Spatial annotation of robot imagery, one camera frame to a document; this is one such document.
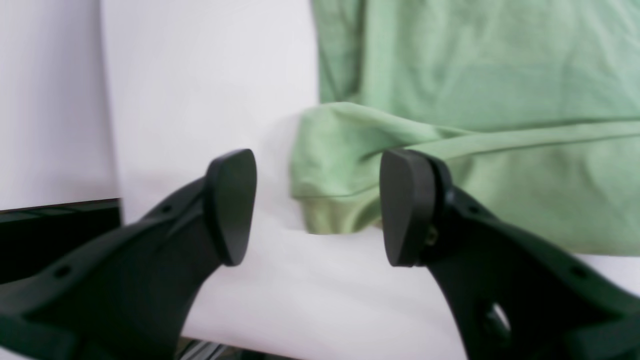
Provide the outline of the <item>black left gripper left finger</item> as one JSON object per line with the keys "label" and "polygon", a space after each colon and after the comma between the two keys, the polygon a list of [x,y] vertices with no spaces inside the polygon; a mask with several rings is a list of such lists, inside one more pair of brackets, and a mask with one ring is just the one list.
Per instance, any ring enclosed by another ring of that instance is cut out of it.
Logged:
{"label": "black left gripper left finger", "polygon": [[171,360],[201,286],[246,255],[257,184],[251,150],[213,159],[137,222],[2,296],[2,348],[38,360]]}

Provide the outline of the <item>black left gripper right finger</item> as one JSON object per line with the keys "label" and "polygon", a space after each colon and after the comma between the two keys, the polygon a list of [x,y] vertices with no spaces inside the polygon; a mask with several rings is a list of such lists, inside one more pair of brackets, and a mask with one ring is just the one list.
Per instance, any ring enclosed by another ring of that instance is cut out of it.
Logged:
{"label": "black left gripper right finger", "polygon": [[439,158],[382,153],[382,232],[394,267],[425,267],[469,360],[637,360],[639,298],[494,216]]}

